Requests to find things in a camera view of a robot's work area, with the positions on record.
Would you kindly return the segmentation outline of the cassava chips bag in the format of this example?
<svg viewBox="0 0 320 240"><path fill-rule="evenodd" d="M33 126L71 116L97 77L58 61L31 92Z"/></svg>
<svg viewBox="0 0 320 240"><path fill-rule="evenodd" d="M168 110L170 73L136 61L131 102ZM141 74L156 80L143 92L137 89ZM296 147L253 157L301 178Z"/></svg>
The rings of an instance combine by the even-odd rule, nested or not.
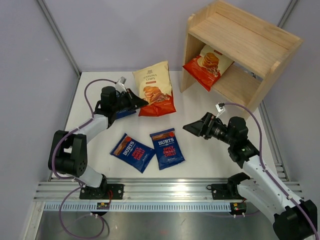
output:
<svg viewBox="0 0 320 240"><path fill-rule="evenodd" d="M183 68L208 92L234 61L209 45L200 54L186 63Z"/></svg>
<svg viewBox="0 0 320 240"><path fill-rule="evenodd" d="M134 71L132 74L138 96L148 102L148 105L140 109L140 117L160 117L176 112L167 60Z"/></svg>

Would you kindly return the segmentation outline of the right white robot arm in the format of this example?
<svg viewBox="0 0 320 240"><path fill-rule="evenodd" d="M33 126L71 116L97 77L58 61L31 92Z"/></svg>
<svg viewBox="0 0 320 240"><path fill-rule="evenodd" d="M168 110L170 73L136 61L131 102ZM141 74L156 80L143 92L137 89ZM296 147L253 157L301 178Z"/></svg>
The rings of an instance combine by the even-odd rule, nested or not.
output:
<svg viewBox="0 0 320 240"><path fill-rule="evenodd" d="M262 153L248 139L242 117L234 116L223 124L207 112L200 120L182 127L196 137L215 138L228 145L230 158L243 170L228 178L227 193L245 198L272 224L280 240L318 240L318 210L311 200L303 200L274 174Z"/></svg>

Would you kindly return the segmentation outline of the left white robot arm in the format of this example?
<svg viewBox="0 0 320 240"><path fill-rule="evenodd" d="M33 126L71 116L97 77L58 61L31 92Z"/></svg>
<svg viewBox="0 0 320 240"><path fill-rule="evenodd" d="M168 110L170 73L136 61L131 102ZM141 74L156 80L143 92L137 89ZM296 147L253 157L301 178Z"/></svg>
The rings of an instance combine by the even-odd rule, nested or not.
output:
<svg viewBox="0 0 320 240"><path fill-rule="evenodd" d="M121 91L113 86L103 87L93 115L73 130L58 130L52 140L48 168L56 175L64 174L80 183L80 199L110 199L114 190L123 185L108 185L104 174L88 164L88 143L112 126L120 111L133 111L148 102L136 96L129 88Z"/></svg>

